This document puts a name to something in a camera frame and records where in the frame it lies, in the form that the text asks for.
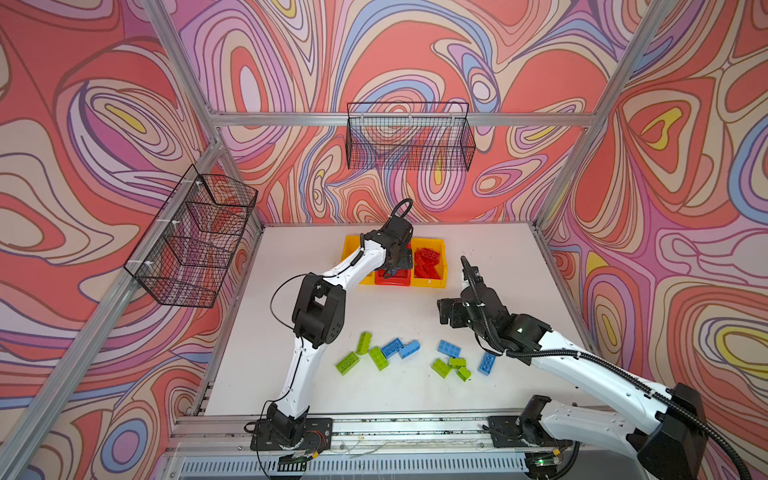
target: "yellow bin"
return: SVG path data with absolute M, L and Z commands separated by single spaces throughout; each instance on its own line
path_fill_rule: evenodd
M 344 260 L 348 256 L 352 255 L 352 252 L 360 248 L 360 235 L 347 235 L 344 239 L 344 251 L 341 253 L 341 260 Z M 376 275 L 375 270 L 368 274 L 368 276 L 362 279 L 360 285 L 373 285 L 373 277 Z
M 431 248 L 440 253 L 440 262 L 435 265 L 435 270 L 440 275 L 440 280 L 431 278 L 418 278 L 411 269 L 411 286 L 430 286 L 432 288 L 445 288 L 448 281 L 448 263 L 445 261 L 445 242 L 439 238 L 414 238 L 411 239 L 411 250 L 413 250 L 413 263 L 416 262 L 416 251 L 419 248 Z
M 344 239 L 344 251 L 341 254 L 341 260 L 344 260 L 360 247 L 359 235 L 347 235 Z M 440 280 L 431 278 L 416 278 L 411 269 L 411 286 L 430 286 L 431 288 L 445 288 L 448 282 L 448 263 L 445 261 L 445 242 L 439 238 L 414 238 L 411 239 L 411 250 L 415 258 L 416 250 L 419 248 L 431 248 L 440 253 L 440 262 L 435 266 L 435 270 L 440 275 Z M 362 279 L 361 285 L 374 285 L 373 277 L 376 272 L 371 272 L 366 278 Z

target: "wire mesh basket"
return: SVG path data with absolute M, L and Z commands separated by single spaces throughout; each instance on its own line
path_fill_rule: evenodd
M 258 192 L 225 175 L 198 174 L 131 275 L 161 305 L 212 308 Z
M 350 102 L 351 170 L 469 170 L 475 137 L 465 102 Z

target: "colorful patterned wall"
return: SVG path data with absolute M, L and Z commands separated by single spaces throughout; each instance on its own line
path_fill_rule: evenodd
M 514 221 L 534 218 L 579 129 L 477 127 L 469 172 L 353 171 L 345 134 L 346 127 L 230 127 L 224 137 L 243 178 L 262 192 L 265 223 L 383 222 L 407 197 L 414 221 Z
M 546 228 L 602 354 L 701 392 L 768 478 L 768 5 L 686 0 Z M 710 442 L 701 478 L 737 478 Z
M 192 409 L 254 236 L 246 230 L 213 309 L 131 303 L 96 356 L 25 480 L 145 480 Z
M 172 6 L 218 111 L 346 111 L 348 101 L 464 100 L 476 112 L 589 112 L 624 53 L 642 0 L 268 2 Z M 267 223 L 532 220 L 578 136 L 477 127 L 469 173 L 351 172 L 345 128 L 223 131 Z
M 346 111 L 464 98 L 473 111 L 591 111 L 645 2 L 180 2 L 187 55 L 218 111 Z
M 137 2 L 0 2 L 0 440 L 204 140 Z M 200 384 L 212 310 L 138 294 L 25 478 L 146 478 Z

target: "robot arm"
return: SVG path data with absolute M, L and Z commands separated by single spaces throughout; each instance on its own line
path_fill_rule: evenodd
M 408 203 L 402 215 L 398 209 Z M 273 402 L 266 420 L 273 437 L 286 448 L 298 445 L 304 435 L 304 420 L 309 411 L 312 378 L 326 347 L 344 327 L 346 293 L 374 270 L 385 276 L 412 268 L 409 243 L 413 226 L 404 217 L 413 200 L 406 198 L 395 206 L 389 219 L 378 230 L 360 235 L 360 247 L 322 275 L 304 276 L 293 308 L 293 359 L 280 400 Z
M 534 396 L 518 418 L 524 442 L 585 442 L 637 457 L 660 480 L 696 478 L 707 435 L 714 438 L 711 429 L 704 431 L 708 427 L 696 390 L 683 384 L 668 389 L 642 379 L 590 354 L 539 319 L 510 314 L 478 269 L 464 257 L 462 264 L 466 288 L 461 298 L 438 301 L 440 323 L 470 327 L 496 355 L 554 373 L 615 410 L 600 412 Z

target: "wire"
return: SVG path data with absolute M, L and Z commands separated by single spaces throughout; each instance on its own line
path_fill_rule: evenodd
M 688 409 L 678 405 L 675 401 L 668 399 L 667 397 L 661 395 L 659 392 L 655 392 L 651 387 L 649 387 L 645 383 L 642 383 L 635 376 L 631 375 L 629 372 L 624 371 L 620 367 L 615 366 L 613 363 L 608 362 L 606 359 L 602 359 L 599 356 L 592 355 L 591 353 L 586 353 L 579 350 L 570 350 L 570 349 L 538 350 L 537 352 L 507 351 L 507 356 L 510 356 L 512 358 L 517 358 L 517 359 L 538 358 L 538 357 L 544 357 L 544 356 L 572 356 L 576 359 L 586 359 L 586 360 L 589 360 L 590 362 L 597 363 L 598 365 L 604 367 L 605 369 L 608 369 L 613 373 L 615 373 L 616 375 L 620 376 L 622 379 L 627 380 L 635 388 L 639 389 L 644 394 L 646 394 L 646 396 L 650 396 L 651 398 L 654 398 L 659 402 L 662 402 L 669 409 L 677 413 L 679 416 L 683 417 L 683 419 L 688 423 L 688 425 L 696 427 L 702 432 L 704 432 L 709 438 L 714 440 L 715 443 L 717 443 L 720 446 L 720 448 L 723 450 L 723 452 L 725 452 L 726 455 L 728 455 L 728 458 L 730 458 L 730 461 L 733 463 L 733 466 L 735 466 L 736 470 L 739 472 L 740 480 L 752 479 L 752 474 L 750 474 L 749 467 L 746 466 L 746 463 L 739 456 L 739 453 L 730 445 L 730 443 L 728 443 L 728 441 L 725 438 L 723 438 L 723 436 L 719 432 L 717 432 L 717 430 L 713 429 L 708 424 L 699 420 L 693 413 L 688 411 Z
M 406 208 L 406 211 L 402 213 L 402 215 L 395 215 L 397 213 L 397 210 L 402 207 L 403 205 L 408 204 L 408 208 Z M 390 217 L 400 217 L 404 218 L 406 215 L 408 215 L 408 212 L 411 211 L 413 208 L 413 200 L 410 198 L 403 198 L 400 200 L 397 205 L 395 205 L 395 208 L 392 209 L 392 213 L 389 214 Z
M 696 427 L 702 432 L 704 432 L 704 434 L 706 434 L 709 438 L 714 440 L 715 443 L 717 443 L 720 446 L 723 452 L 725 452 L 725 454 L 728 455 L 728 458 L 730 458 L 730 461 L 733 463 L 733 466 L 735 466 L 736 470 L 739 472 L 739 479 L 752 480 L 752 475 L 750 474 L 749 467 L 746 466 L 746 463 L 744 462 L 744 460 L 742 460 L 742 458 L 739 456 L 739 453 L 733 448 L 733 446 L 731 446 L 731 444 L 728 443 L 728 441 L 717 430 L 713 429 L 705 422 L 702 422 L 701 420 L 699 420 L 698 417 L 696 417 L 696 415 L 694 415 L 692 412 L 688 411 L 688 409 L 678 405 L 676 402 L 661 395 L 659 392 L 655 392 L 651 387 L 649 387 L 645 383 L 638 380 L 635 376 L 633 376 L 629 372 L 624 371 L 622 368 L 614 365 L 613 363 L 608 362 L 606 359 L 602 359 L 599 356 L 592 355 L 591 353 L 582 352 L 580 350 L 550 349 L 550 350 L 538 350 L 534 352 L 520 352 L 520 351 L 515 351 L 515 350 L 519 350 L 519 348 L 509 348 L 509 346 L 514 346 L 514 345 L 512 345 L 511 342 L 509 341 L 503 341 L 502 339 L 499 339 L 498 334 L 496 333 L 496 328 L 490 323 L 490 321 L 488 321 L 488 318 L 485 316 L 485 308 L 480 303 L 478 294 L 477 294 L 477 289 L 475 288 L 475 279 L 472 275 L 472 267 L 469 265 L 469 262 L 464 256 L 462 256 L 462 266 L 464 267 L 464 275 L 465 277 L 467 277 L 467 280 L 469 281 L 469 286 L 472 288 L 472 293 L 475 296 L 475 303 L 477 303 L 477 307 L 480 312 L 480 316 L 482 318 L 483 326 L 485 327 L 485 332 L 488 336 L 486 340 L 491 345 L 491 348 L 501 351 L 506 356 L 509 356 L 511 358 L 516 358 L 516 359 L 523 359 L 523 358 L 532 359 L 532 358 L 545 357 L 545 356 L 572 356 L 575 359 L 586 359 L 586 360 L 589 360 L 590 362 L 597 363 L 598 365 L 602 366 L 605 369 L 610 370 L 611 372 L 615 373 L 616 375 L 620 376 L 622 379 L 632 384 L 635 388 L 642 391 L 646 396 L 654 398 L 659 402 L 662 402 L 664 405 L 668 407 L 668 409 L 671 409 L 673 412 L 683 417 L 683 419 L 688 423 L 688 425 Z M 486 352 L 488 352 L 488 350 L 485 349 L 482 346 L 482 344 L 480 344 L 480 339 L 477 337 L 477 335 L 475 335 L 475 338 L 477 339 L 477 342 L 480 345 L 480 347 L 483 348 Z M 496 348 L 496 345 L 494 345 L 494 343 L 496 343 L 497 341 L 498 341 L 498 344 L 503 345 L 503 348 Z
M 558 480 L 560 478 L 565 477 L 565 475 L 573 468 L 574 464 L 576 463 L 576 457 L 578 456 L 578 451 L 581 448 L 580 442 L 574 442 L 574 451 L 571 453 L 571 457 L 568 459 L 568 462 L 566 462 L 565 466 L 560 470 L 559 472 L 555 473 L 551 477 L 547 477 L 548 480 Z
M 352 264 L 350 263 L 349 265 L 345 266 L 340 272 L 338 272 L 338 273 L 336 273 L 334 275 L 326 275 L 326 276 L 320 275 L 319 277 L 320 278 L 333 278 L 335 276 L 339 276 L 342 273 L 346 272 L 346 270 L 348 268 L 350 268 L 351 266 L 352 266 Z M 275 290 L 275 293 L 272 294 L 272 298 L 270 299 L 270 312 L 272 313 L 272 316 L 275 317 L 275 320 L 277 320 L 282 326 L 284 326 L 287 329 L 292 330 L 292 331 L 293 331 L 293 327 L 291 325 L 288 325 L 287 323 L 285 323 L 281 319 L 277 318 L 277 315 L 275 314 L 275 310 L 273 309 L 272 304 L 275 301 L 275 296 L 277 295 L 277 292 L 279 292 L 280 289 L 283 288 L 286 285 L 286 283 L 288 283 L 289 281 L 291 281 L 293 279 L 299 278 L 300 276 L 307 276 L 307 275 L 314 275 L 314 273 L 312 273 L 312 272 L 299 273 L 298 275 L 294 275 L 294 276 L 290 277 L 288 280 L 282 282 L 280 284 L 280 286 L 277 287 L 277 290 Z
M 306 275 L 309 275 L 309 273 L 299 273 L 298 275 L 294 275 L 290 277 L 288 280 L 284 281 L 283 283 L 280 284 L 280 286 L 277 287 L 277 290 L 275 290 L 275 293 L 272 294 L 272 298 L 270 299 L 270 312 L 272 313 L 272 316 L 275 317 L 275 320 L 277 320 L 281 325 L 285 326 L 289 330 L 293 330 L 293 327 L 291 325 L 288 325 L 281 319 L 277 318 L 277 315 L 275 315 L 275 310 L 273 310 L 272 308 L 272 303 L 275 301 L 275 295 L 277 295 L 277 292 L 279 292 L 280 289 L 283 288 L 286 283 L 288 283 L 289 281 L 295 278 L 299 278 L 300 276 L 306 276 Z
M 499 352 L 504 352 L 506 349 L 501 345 L 501 340 L 498 338 L 496 329 L 491 328 L 491 321 L 485 315 L 485 305 L 483 305 L 483 303 L 480 301 L 480 296 L 478 295 L 478 289 L 477 289 L 477 286 L 475 285 L 475 275 L 472 273 L 472 266 L 469 265 L 469 260 L 467 260 L 467 257 L 463 255 L 462 255 L 462 267 L 464 270 L 464 277 L 467 279 L 467 282 L 469 282 L 469 288 L 472 289 L 472 295 L 475 297 L 475 305 L 477 305 L 478 311 L 480 312 L 480 318 L 482 319 L 483 328 L 485 328 L 485 333 L 488 335 L 488 338 L 486 340 L 488 341 L 488 344 L 491 346 L 491 348 Z
M 269 402 L 277 403 L 280 400 L 286 398 L 290 391 L 293 389 L 293 382 L 296 381 L 296 374 L 299 372 L 299 366 L 301 365 L 301 356 L 304 354 L 304 339 L 301 339 L 301 350 L 299 350 L 299 361 L 296 362 L 296 369 L 293 371 L 293 378 L 290 380 L 290 386 L 288 387 L 288 390 L 278 398 L 277 400 L 267 400 L 264 402 L 264 405 L 261 406 L 261 413 L 259 414 L 259 420 L 262 419 L 264 416 L 264 409 L 266 408 L 266 404 Z M 253 430 L 249 430 L 248 426 L 253 425 Z M 243 430 L 245 430 L 245 433 L 251 433 L 253 434 L 253 443 L 256 444 L 256 460 L 259 462 L 259 468 L 261 468 L 261 471 L 264 472 L 264 475 L 269 480 L 273 480 L 272 477 L 270 477 L 270 474 L 266 473 L 266 470 L 264 469 L 264 466 L 261 465 L 261 457 L 259 457 L 259 429 L 258 429 L 258 420 L 255 422 L 248 422 L 245 425 L 243 425 Z
M 477 341 L 478 345 L 480 345 L 480 348 L 482 348 L 482 349 L 483 349 L 483 350 L 485 350 L 486 352 L 490 353 L 491 355 L 493 355 L 493 356 L 502 356 L 502 355 L 501 355 L 501 353 L 499 353 L 499 352 L 494 352 L 493 350 L 489 350 L 489 349 L 486 349 L 486 348 L 485 348 L 485 347 L 482 345 L 482 343 L 480 343 L 480 337 L 478 336 L 478 334 L 477 334 L 477 333 L 475 334 L 475 340 Z

